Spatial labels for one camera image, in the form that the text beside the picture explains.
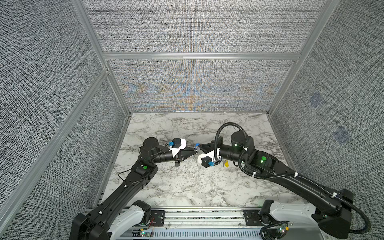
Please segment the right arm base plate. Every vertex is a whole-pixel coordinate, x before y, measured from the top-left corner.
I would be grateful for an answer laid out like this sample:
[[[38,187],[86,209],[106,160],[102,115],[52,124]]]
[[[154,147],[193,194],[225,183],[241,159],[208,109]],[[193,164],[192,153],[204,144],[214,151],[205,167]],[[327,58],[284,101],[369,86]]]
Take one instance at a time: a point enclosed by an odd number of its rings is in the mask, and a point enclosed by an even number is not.
[[[243,210],[243,216],[247,226],[269,226],[280,223],[271,215],[270,210],[253,209]]]

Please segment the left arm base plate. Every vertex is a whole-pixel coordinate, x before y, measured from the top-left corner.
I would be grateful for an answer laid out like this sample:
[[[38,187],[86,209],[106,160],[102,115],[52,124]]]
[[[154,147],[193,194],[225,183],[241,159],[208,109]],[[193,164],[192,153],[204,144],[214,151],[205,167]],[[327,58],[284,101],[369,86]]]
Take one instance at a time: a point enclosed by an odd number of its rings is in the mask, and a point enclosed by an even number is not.
[[[146,228],[149,226],[163,227],[165,222],[165,213],[166,211],[164,210],[151,211],[149,221],[146,224]]]

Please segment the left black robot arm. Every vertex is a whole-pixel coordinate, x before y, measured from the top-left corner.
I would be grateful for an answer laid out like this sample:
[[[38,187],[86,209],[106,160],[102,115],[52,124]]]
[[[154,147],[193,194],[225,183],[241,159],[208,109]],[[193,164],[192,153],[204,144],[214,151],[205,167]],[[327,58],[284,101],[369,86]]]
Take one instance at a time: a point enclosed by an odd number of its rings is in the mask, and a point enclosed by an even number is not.
[[[186,140],[175,138],[161,146],[157,138],[144,140],[137,161],[128,170],[120,186],[97,208],[87,215],[78,214],[72,222],[71,240],[115,240],[127,229],[136,225],[146,226],[151,222],[151,206],[136,201],[124,212],[129,201],[154,178],[158,163],[181,162],[197,154],[195,148],[187,147]]]

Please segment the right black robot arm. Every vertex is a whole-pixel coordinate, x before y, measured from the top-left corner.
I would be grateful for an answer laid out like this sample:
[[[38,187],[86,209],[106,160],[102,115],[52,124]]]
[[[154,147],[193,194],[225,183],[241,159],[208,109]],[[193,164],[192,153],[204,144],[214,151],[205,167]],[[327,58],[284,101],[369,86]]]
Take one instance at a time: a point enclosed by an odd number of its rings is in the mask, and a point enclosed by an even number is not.
[[[247,138],[248,149],[244,150],[245,138],[241,131],[231,135],[231,144],[225,145],[223,137],[219,137],[217,147],[218,157],[235,163],[242,162],[244,170],[252,177],[264,177],[268,181],[285,187],[296,195],[307,200],[315,206],[310,219],[314,220],[320,229],[338,239],[347,239],[351,227],[351,207],[332,197],[336,193],[338,197],[349,203],[354,200],[354,194],[347,190],[335,190],[321,184],[310,183],[300,177],[295,177],[295,171],[275,156],[257,150],[254,139]]]

